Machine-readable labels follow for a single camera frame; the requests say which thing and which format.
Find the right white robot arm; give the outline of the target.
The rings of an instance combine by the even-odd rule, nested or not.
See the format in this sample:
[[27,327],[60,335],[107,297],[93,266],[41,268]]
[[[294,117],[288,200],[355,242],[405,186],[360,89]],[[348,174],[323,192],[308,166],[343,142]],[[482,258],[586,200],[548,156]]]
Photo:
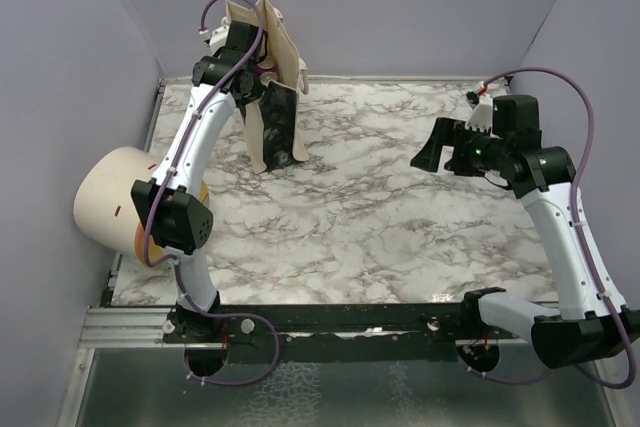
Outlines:
[[[442,164],[445,147],[452,156]],[[482,96],[466,120],[437,118],[410,164],[462,177],[498,174],[531,218],[552,271],[555,309],[499,287],[466,293],[459,325],[467,336],[503,329],[529,342],[550,369],[614,357],[638,339],[639,312],[627,305],[604,265],[572,159],[564,148],[542,144],[536,98]]]

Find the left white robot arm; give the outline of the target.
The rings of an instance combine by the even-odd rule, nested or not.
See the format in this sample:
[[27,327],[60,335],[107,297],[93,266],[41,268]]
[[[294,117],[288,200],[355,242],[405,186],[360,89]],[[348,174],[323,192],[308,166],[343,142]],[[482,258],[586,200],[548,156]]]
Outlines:
[[233,113],[264,91],[256,70],[263,39],[263,26],[230,24],[223,45],[193,67],[185,116],[164,159],[149,180],[131,187],[143,229],[142,261],[172,264],[177,319],[202,342],[218,335],[223,319],[203,251],[213,228],[213,213],[200,197],[204,171]]

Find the beige canvas tote bag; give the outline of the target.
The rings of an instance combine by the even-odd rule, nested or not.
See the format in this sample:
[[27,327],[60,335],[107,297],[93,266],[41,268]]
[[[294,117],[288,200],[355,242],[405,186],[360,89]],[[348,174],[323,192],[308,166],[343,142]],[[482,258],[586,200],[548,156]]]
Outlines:
[[309,160],[298,127],[300,96],[309,91],[307,66],[289,36],[281,12],[270,0],[256,8],[226,2],[227,22],[264,22],[267,58],[277,72],[264,84],[261,97],[241,110],[244,136],[253,171],[261,174]]

